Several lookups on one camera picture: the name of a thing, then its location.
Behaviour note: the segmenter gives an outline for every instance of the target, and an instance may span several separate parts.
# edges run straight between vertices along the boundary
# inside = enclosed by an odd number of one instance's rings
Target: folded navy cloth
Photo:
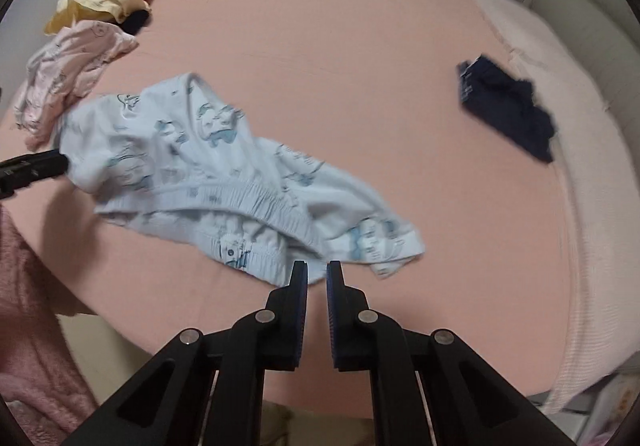
[[[553,161],[549,139],[556,133],[551,116],[533,104],[533,85],[513,79],[480,56],[458,65],[462,106],[543,162]]]

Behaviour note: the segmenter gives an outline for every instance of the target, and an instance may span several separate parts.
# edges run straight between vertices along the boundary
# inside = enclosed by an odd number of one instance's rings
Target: peach fitted sheet
[[[464,113],[455,66],[508,53],[473,0],[155,0],[140,47],[96,93],[200,73],[255,135],[367,181],[427,245],[386,280],[346,281],[405,328],[457,332],[526,394],[559,371],[570,304],[565,205],[542,165]],[[7,115],[0,158],[24,153]],[[6,202],[47,267],[124,336],[156,352],[185,327],[230,327],[270,285],[188,245],[101,222],[66,179]],[[265,399],[370,415],[368,376],[332,370],[324,282],[310,288],[302,364],[268,372]]]

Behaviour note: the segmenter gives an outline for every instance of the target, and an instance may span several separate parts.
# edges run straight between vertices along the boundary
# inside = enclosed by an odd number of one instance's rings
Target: floor
[[[69,348],[99,403],[148,360],[99,316],[60,316]],[[372,446],[372,421],[319,416],[266,403],[261,444],[269,446]],[[283,438],[288,434],[289,441]]]

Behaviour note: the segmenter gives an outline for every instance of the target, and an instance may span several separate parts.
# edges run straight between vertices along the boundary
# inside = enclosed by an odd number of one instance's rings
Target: silver screw
[[[362,323],[375,323],[378,321],[378,313],[370,311],[369,309],[366,311],[360,311],[358,313],[358,320],[362,321]]]
[[[200,333],[196,329],[187,329],[180,333],[180,341],[185,345],[191,345],[200,339]]]
[[[255,314],[255,320],[258,321],[258,323],[269,323],[269,321],[273,321],[275,318],[276,315],[268,309],[262,309]]]
[[[453,334],[449,331],[438,331],[433,338],[436,340],[436,343],[441,345],[450,345],[453,343]]]

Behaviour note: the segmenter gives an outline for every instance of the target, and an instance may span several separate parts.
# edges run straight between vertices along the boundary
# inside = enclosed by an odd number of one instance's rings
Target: dusty rose fleece blanket
[[[97,407],[51,309],[49,275],[0,204],[0,394],[35,446],[59,445]]]

